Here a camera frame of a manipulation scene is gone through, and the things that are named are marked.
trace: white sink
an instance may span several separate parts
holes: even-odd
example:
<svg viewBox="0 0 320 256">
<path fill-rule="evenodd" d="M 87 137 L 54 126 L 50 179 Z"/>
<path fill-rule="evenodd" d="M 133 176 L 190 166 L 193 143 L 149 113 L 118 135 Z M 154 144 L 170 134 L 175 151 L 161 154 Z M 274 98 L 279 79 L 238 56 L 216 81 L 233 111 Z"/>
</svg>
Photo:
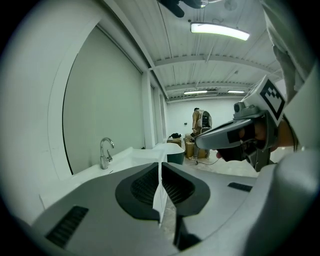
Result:
<svg viewBox="0 0 320 256">
<path fill-rule="evenodd" d="M 167 161 L 167 155 L 164 150 L 133 149 L 132 147 L 129 147 L 126 150 L 118 154 L 115 154 L 114 156 L 112 156 L 112 158 L 113 161 L 109 163 L 108 168 L 105 170 L 101 169 L 99 164 L 96 164 L 88 169 L 85 169 L 73 175 L 70 178 L 60 180 L 59 182 L 56 182 L 52 184 L 50 187 L 48 187 L 39 195 L 44 209 L 50 207 L 52 204 L 69 194 L 82 183 L 92 180 L 94 178 L 109 175 L 110 173 L 120 172 L 131 167 L 154 162 L 158 162 L 159 166 L 161 166 L 162 162 Z M 155 197 L 163 198 L 164 200 L 164 195 L 163 193 L 161 193 L 161 191 L 164 190 L 161 189 L 161 168 L 159 168 L 159 183 L 160 186 L 157 189 Z M 161 209 L 159 209 L 158 206 L 155 206 L 154 208 L 158 211 L 161 211 Z"/>
</svg>

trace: fluorescent light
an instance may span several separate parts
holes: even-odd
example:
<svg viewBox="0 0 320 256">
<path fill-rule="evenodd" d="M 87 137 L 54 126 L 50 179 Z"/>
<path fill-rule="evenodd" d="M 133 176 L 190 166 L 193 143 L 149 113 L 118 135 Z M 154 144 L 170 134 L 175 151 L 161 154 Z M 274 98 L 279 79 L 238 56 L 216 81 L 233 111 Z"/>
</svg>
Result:
<svg viewBox="0 0 320 256">
<path fill-rule="evenodd" d="M 228 90 L 228 94 L 244 94 L 244 90 Z"/>
<path fill-rule="evenodd" d="M 233 38 L 238 38 L 244 41 L 246 41 L 250 36 L 247 32 L 234 29 L 228 26 L 222 26 L 222 25 L 217 25 L 213 23 L 203 23 L 203 22 L 192 22 L 191 32 L 225 35 Z"/>
<path fill-rule="evenodd" d="M 184 94 L 205 94 L 207 90 L 194 90 L 194 91 L 185 91 Z"/>
</svg>

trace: black bag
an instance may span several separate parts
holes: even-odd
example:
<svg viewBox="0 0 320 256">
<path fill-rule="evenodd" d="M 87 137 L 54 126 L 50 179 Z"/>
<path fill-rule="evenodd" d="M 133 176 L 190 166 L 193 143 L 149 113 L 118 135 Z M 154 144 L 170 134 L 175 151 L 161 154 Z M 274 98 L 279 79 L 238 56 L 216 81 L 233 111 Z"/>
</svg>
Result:
<svg viewBox="0 0 320 256">
<path fill-rule="evenodd" d="M 169 138 L 172 137 L 173 139 L 177 139 L 181 137 L 181 134 L 178 133 L 172 133 L 171 136 L 169 136 Z"/>
<path fill-rule="evenodd" d="M 202 127 L 210 127 L 209 125 L 209 116 L 203 114 L 202 117 Z"/>
</svg>

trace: white wall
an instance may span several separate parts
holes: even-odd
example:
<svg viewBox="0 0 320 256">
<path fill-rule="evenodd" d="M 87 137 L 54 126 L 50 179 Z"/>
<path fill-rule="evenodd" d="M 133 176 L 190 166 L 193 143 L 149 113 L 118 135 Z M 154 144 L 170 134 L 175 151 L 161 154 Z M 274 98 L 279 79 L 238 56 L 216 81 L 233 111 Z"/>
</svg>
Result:
<svg viewBox="0 0 320 256">
<path fill-rule="evenodd" d="M 152 107 L 152 87 L 150 84 L 150 72 L 142 74 L 142 111 L 144 127 L 144 143 L 146 149 L 153 149 L 156 145 L 154 113 Z"/>
<path fill-rule="evenodd" d="M 169 114 L 168 114 L 168 103 L 166 102 L 166 98 L 163 95 L 163 109 L 164 109 L 164 126 L 165 126 L 165 139 L 167 139 L 172 133 L 169 133 Z"/>
<path fill-rule="evenodd" d="M 211 99 L 170 103 L 167 105 L 168 134 L 192 133 L 192 114 L 195 108 L 208 111 L 212 117 L 212 127 L 217 127 L 233 119 L 234 104 L 239 99 Z"/>
<path fill-rule="evenodd" d="M 1 195 L 10 211 L 29 224 L 44 210 L 39 192 L 71 176 L 61 102 L 77 52 L 101 15 L 87 0 L 42 1 L 1 60 Z M 55 166 L 56 158 L 60 165 Z"/>
<path fill-rule="evenodd" d="M 161 115 L 161 127 L 162 127 L 162 140 L 167 138 L 167 131 L 166 131 L 166 116 L 165 116 L 165 106 L 164 104 L 167 104 L 164 101 L 164 96 L 162 94 L 159 95 L 160 100 L 160 115 Z"/>
<path fill-rule="evenodd" d="M 158 87 L 154 88 L 154 115 L 156 125 L 156 140 L 158 143 L 163 143 L 163 117 L 161 114 L 161 101 L 160 101 L 160 89 Z"/>
<path fill-rule="evenodd" d="M 156 89 L 151 86 L 151 107 L 152 107 L 152 121 L 153 121 L 153 136 L 154 144 L 158 143 L 158 127 L 156 118 L 156 102 L 155 102 Z"/>
<path fill-rule="evenodd" d="M 73 174 L 100 163 L 100 141 L 114 155 L 145 146 L 142 76 L 98 28 L 73 64 L 64 97 L 63 132 Z"/>
</svg>

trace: human hand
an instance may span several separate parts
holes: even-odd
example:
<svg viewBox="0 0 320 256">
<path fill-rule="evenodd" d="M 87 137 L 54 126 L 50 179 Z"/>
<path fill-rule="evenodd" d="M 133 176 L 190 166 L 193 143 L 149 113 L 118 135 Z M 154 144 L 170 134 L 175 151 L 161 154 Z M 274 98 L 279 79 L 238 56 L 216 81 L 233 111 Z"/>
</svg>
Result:
<svg viewBox="0 0 320 256">
<path fill-rule="evenodd" d="M 254 124 L 254 133 L 255 133 L 254 138 L 257 141 L 265 141 L 266 140 L 266 135 L 267 135 L 266 126 L 262 122 L 257 122 Z M 239 131 L 239 137 L 241 139 L 244 136 L 245 136 L 245 129 L 242 128 Z M 277 148 L 278 148 L 278 143 L 271 148 L 271 152 L 275 151 Z M 217 152 L 215 156 L 218 159 L 222 158 L 222 156 L 219 152 Z"/>
</svg>

